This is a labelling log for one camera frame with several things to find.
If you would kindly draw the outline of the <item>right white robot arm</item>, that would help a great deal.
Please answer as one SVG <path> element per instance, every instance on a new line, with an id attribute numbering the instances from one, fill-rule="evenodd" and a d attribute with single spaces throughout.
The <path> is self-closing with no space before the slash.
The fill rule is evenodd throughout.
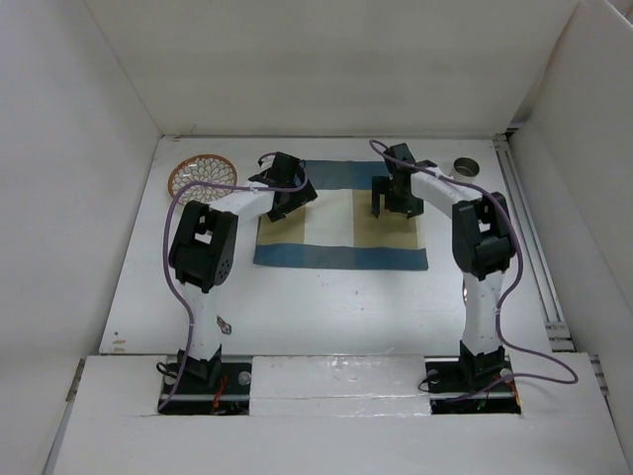
<path id="1" fill-rule="evenodd" d="M 431 205 L 451 221 L 452 255 L 466 290 L 457 377 L 466 388 L 481 389 L 505 362 L 497 330 L 498 305 L 505 273 L 520 252 L 505 198 L 452 178 L 428 160 L 415 161 L 404 143 L 387 146 L 369 140 L 369 145 L 392 172 L 409 174 L 411 197 Z"/>

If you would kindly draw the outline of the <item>patterned ceramic plate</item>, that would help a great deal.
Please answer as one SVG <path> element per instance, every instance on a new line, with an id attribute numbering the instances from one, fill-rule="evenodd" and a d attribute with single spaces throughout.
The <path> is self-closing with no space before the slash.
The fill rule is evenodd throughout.
<path id="1" fill-rule="evenodd" d="M 194 181 L 236 186 L 237 171 L 228 159 L 220 155 L 198 154 L 192 156 L 179 163 L 170 173 L 167 181 L 167 191 L 170 197 L 173 198 L 181 188 Z M 231 192 L 231 189 L 196 185 L 181 195 L 179 203 L 182 206 L 192 200 L 209 203 Z"/>

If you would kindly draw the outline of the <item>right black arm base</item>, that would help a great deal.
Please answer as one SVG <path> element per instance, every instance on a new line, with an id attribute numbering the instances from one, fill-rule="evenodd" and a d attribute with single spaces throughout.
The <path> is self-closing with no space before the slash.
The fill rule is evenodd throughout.
<path id="1" fill-rule="evenodd" d="M 508 358 L 474 378 L 458 357 L 427 357 L 424 366 L 418 390 L 428 395 L 433 416 L 521 414 L 514 382 L 503 379 L 511 369 Z"/>

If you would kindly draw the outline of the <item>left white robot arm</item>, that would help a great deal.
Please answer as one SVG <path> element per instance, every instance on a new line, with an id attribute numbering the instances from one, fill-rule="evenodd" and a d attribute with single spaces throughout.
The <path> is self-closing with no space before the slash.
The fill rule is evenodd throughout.
<path id="1" fill-rule="evenodd" d="M 177 376 L 185 376 L 194 389 L 203 393 L 220 383 L 222 344 L 211 291 L 229 276 L 238 226 L 260 217 L 280 221 L 317 198 L 303 160 L 277 151 L 258 164 L 260 171 L 242 186 L 197 179 L 175 195 L 179 199 L 192 188 L 228 192 L 212 202 L 189 201 L 171 248 L 164 254 L 165 275 L 182 285 L 183 291 L 174 295 L 190 320 L 186 346 L 177 356 Z"/>

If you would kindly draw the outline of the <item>blue beige checkered placemat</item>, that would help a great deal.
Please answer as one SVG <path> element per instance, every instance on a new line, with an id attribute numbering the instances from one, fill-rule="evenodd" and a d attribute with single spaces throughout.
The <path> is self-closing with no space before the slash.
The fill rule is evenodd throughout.
<path id="1" fill-rule="evenodd" d="M 371 213 L 372 178 L 379 161 L 309 160 L 317 197 L 275 223 L 262 217 L 253 263 L 267 267 L 330 270 L 426 271 L 421 221 L 382 208 Z"/>

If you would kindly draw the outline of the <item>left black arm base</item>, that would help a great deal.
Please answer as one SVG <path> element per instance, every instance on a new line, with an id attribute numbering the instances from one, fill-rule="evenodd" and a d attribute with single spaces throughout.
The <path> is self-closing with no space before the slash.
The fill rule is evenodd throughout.
<path id="1" fill-rule="evenodd" d="M 175 394 L 169 397 L 178 373 L 171 358 L 158 362 L 162 377 L 157 411 L 164 416 L 248 416 L 252 382 L 252 360 L 245 358 L 222 361 L 211 381 L 185 372 Z"/>

